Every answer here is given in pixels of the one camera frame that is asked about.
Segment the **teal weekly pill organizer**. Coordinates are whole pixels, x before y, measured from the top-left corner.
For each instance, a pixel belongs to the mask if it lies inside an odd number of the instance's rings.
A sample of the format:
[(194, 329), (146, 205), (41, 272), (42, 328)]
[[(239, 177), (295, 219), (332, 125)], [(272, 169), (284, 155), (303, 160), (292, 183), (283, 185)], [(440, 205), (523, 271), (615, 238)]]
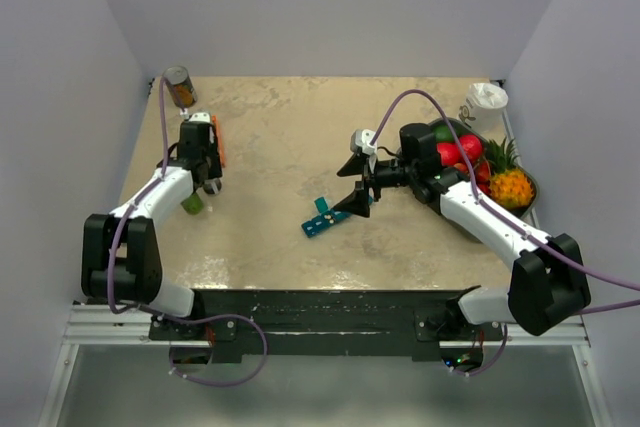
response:
[[(351, 216), (349, 213), (336, 212), (333, 209), (334, 205), (330, 206), (324, 196), (316, 198), (314, 200), (314, 205), (317, 210), (317, 215), (301, 224), (301, 229), (307, 238), (313, 238), (320, 235), (330, 228), (339, 225)], [(323, 216), (327, 214), (333, 216), (335, 223), (330, 224), (323, 218)]]

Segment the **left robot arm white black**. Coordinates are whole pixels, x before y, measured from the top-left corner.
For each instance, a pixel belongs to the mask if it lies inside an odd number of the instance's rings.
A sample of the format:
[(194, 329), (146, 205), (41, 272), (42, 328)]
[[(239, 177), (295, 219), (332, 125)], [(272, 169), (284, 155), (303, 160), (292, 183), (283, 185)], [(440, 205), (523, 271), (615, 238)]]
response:
[(90, 215), (83, 228), (81, 288), (116, 307), (144, 306), (172, 317), (185, 339), (200, 337), (207, 315), (196, 294), (164, 276), (157, 230), (177, 208), (198, 213), (200, 192), (216, 195), (223, 177), (215, 117), (197, 113), (180, 125), (179, 140), (167, 148), (150, 180), (108, 214)]

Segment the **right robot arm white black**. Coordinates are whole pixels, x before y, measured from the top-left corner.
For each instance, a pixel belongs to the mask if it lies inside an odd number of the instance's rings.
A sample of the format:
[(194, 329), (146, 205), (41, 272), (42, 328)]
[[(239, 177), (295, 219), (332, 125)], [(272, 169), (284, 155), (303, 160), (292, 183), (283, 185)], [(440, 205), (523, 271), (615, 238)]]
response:
[(382, 189), (408, 187), (420, 203), (491, 249), (511, 272), (506, 288), (471, 287), (449, 299), (432, 320), (443, 334), (466, 340), (481, 324), (496, 321), (540, 336), (589, 306), (588, 281), (578, 269), (581, 252), (572, 237), (551, 237), (473, 191), (468, 176), (442, 164), (428, 125), (407, 124), (399, 137), (398, 156), (380, 161), (373, 131), (353, 133), (352, 156), (338, 174), (359, 179), (336, 210), (367, 217)]

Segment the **white vitamin pill bottle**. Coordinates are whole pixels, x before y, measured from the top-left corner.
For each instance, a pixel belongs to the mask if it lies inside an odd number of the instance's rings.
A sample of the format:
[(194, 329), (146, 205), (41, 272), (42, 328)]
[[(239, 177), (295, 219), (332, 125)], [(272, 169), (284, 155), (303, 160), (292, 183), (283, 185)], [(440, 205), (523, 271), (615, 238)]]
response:
[(222, 189), (222, 182), (220, 178), (208, 179), (203, 184), (203, 190), (207, 195), (217, 195)]

